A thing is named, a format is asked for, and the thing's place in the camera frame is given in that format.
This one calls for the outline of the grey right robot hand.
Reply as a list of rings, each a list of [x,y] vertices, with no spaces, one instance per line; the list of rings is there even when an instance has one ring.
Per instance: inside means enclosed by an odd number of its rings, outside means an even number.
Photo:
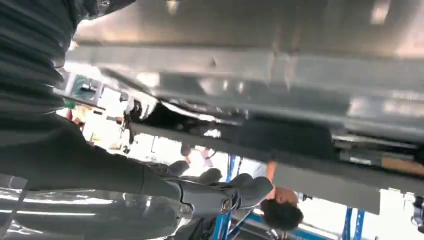
[[[71,121],[47,114],[0,117],[3,240],[162,240],[196,218],[255,206],[265,177],[194,180],[86,142]]]

